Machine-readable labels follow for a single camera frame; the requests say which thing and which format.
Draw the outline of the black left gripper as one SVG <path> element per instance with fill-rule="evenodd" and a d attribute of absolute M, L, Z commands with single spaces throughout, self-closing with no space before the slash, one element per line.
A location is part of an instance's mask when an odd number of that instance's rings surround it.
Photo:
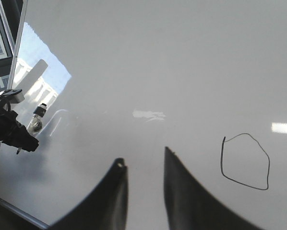
<path fill-rule="evenodd" d="M 0 141 L 26 151 L 35 151 L 39 146 L 39 141 L 16 120 L 17 115 L 15 111 L 0 108 Z"/>

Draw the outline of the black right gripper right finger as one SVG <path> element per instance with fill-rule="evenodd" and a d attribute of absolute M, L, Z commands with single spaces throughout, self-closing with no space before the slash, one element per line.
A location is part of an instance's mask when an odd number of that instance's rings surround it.
<path fill-rule="evenodd" d="M 165 147 L 164 200 L 171 230 L 258 230 L 213 197 Z"/>

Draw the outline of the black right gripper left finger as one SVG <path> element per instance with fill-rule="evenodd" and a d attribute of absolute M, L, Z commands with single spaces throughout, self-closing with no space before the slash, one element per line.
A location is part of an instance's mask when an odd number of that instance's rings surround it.
<path fill-rule="evenodd" d="M 114 160 L 95 189 L 50 230 L 124 230 L 128 212 L 128 168 Z"/>

